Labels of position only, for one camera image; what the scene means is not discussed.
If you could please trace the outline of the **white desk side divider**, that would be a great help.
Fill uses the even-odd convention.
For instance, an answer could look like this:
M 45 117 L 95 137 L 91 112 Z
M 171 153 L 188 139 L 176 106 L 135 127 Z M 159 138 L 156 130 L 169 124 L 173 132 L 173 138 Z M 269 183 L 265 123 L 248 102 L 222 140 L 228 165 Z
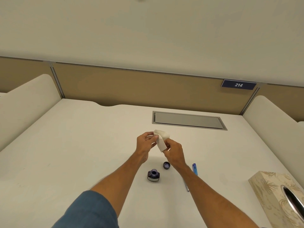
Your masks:
M 0 152 L 60 100 L 53 79 L 47 74 L 1 96 Z
M 265 96 L 257 96 L 243 117 L 294 177 L 304 175 L 304 127 Z

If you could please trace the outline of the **person's right forearm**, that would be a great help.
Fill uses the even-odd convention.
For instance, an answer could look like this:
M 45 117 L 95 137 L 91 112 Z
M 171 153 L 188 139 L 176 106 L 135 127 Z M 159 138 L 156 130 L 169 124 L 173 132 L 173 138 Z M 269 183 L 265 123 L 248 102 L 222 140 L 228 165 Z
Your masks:
M 196 176 L 188 165 L 177 171 L 186 181 L 207 228 L 259 228 L 243 211 Z

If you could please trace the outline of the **beige desk partition panel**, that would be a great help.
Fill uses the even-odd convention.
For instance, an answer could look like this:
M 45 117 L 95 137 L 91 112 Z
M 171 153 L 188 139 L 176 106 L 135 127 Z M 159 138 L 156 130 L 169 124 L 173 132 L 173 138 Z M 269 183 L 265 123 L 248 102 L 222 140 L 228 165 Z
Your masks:
M 295 121 L 304 121 L 304 87 L 257 84 L 253 90 L 222 87 L 224 80 L 0 57 L 0 92 L 48 74 L 59 95 L 102 106 L 130 104 L 241 115 L 265 96 Z

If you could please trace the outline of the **dark blue number sign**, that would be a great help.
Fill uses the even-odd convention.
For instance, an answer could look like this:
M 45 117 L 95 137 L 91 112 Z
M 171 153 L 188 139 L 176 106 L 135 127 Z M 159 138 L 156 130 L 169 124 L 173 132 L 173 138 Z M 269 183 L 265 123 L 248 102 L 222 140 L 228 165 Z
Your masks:
M 222 88 L 235 88 L 235 89 L 245 89 L 253 90 L 256 87 L 257 83 L 239 81 L 239 80 L 224 80 L 221 87 Z

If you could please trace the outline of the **blue shirt sleeve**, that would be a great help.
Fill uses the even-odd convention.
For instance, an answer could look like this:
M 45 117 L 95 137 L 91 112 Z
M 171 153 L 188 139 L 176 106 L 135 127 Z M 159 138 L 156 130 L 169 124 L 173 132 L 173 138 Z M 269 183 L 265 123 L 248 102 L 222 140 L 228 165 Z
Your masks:
M 51 228 L 119 228 L 110 202 L 92 190 L 82 192 Z

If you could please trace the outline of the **white tissue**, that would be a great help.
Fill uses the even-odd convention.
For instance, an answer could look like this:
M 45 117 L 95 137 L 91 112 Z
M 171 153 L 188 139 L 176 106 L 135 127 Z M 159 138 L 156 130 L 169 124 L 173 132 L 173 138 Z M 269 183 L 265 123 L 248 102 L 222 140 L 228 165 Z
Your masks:
M 160 152 L 163 152 L 164 150 L 167 149 L 165 140 L 170 138 L 170 134 L 165 131 L 162 131 L 162 130 L 154 130 L 154 135 L 158 136 L 156 143 L 157 143 L 157 146 L 158 146 Z

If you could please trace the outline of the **dark ink bottle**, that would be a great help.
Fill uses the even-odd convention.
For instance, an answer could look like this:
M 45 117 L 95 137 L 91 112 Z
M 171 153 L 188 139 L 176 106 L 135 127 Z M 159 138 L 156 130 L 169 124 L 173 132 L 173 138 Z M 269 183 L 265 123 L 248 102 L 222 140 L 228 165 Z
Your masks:
M 152 169 L 147 173 L 147 179 L 149 181 L 159 181 L 160 173 L 156 169 Z

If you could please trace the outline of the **person's left forearm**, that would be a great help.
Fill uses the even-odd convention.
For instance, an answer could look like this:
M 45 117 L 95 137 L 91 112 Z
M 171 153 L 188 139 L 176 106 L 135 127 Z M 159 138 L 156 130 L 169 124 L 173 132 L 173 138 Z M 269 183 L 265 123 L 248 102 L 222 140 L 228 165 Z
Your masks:
M 136 150 L 118 169 L 104 177 L 91 191 L 104 196 L 119 217 L 135 175 L 141 165 L 147 161 L 149 151 Z

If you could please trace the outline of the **person's left hand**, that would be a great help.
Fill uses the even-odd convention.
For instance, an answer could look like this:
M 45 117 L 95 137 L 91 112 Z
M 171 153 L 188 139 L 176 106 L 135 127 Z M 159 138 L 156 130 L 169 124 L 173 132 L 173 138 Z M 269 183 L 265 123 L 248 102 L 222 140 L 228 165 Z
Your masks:
M 155 136 L 153 131 L 145 132 L 136 139 L 135 156 L 139 159 L 141 164 L 147 161 L 149 152 L 153 148 L 149 142 L 153 136 Z

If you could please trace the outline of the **person's right hand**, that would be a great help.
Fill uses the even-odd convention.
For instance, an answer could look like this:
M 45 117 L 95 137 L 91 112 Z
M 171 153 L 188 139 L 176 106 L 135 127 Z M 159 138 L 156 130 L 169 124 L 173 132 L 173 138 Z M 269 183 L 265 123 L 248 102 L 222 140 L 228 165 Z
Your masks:
M 166 146 L 170 146 L 170 153 L 164 153 L 165 157 L 169 161 L 169 163 L 176 169 L 180 170 L 187 167 L 184 158 L 184 152 L 182 145 L 170 138 L 165 140 Z

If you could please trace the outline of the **patterned beige tissue box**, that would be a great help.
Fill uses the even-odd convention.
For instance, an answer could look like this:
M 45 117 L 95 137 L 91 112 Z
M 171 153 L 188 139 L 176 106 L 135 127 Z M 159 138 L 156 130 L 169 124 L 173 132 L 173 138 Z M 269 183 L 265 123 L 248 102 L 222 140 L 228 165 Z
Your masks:
M 272 228 L 304 228 L 304 192 L 288 174 L 258 171 L 248 181 Z

